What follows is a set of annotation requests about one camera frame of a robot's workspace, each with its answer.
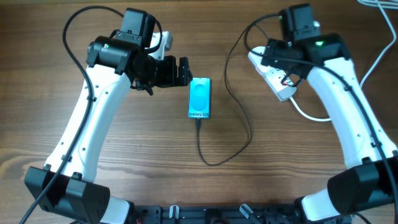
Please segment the smartphone with cyan screen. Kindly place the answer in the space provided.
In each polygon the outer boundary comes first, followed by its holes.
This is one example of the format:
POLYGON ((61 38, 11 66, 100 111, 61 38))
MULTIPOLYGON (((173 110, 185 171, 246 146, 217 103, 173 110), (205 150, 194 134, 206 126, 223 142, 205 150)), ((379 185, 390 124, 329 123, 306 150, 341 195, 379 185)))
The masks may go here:
POLYGON ((188 117, 208 119, 211 105, 211 79, 193 78, 189 86, 188 117))

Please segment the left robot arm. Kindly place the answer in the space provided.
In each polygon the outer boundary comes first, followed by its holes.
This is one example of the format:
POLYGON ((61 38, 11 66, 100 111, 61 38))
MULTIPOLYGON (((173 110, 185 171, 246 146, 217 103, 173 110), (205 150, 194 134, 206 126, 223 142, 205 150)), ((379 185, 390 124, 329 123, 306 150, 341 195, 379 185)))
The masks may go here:
POLYGON ((33 207, 71 218, 73 223, 142 223, 130 201, 95 183, 100 151, 113 117, 129 90, 187 86, 188 59, 165 54, 168 32, 146 11, 129 8, 120 29, 88 46, 83 87, 65 132, 43 168, 30 167, 25 185, 33 207))

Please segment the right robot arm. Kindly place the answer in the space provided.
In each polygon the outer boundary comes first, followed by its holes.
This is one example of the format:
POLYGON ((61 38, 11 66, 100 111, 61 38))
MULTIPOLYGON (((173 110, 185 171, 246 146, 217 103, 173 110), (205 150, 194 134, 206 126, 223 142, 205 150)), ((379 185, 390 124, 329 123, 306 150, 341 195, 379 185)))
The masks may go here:
POLYGON ((268 42, 262 64, 309 82, 331 119, 346 165, 324 190, 302 199, 305 218, 322 221, 396 204, 397 146, 360 89, 343 39, 322 35, 308 4, 281 10, 279 20, 283 38, 268 42))

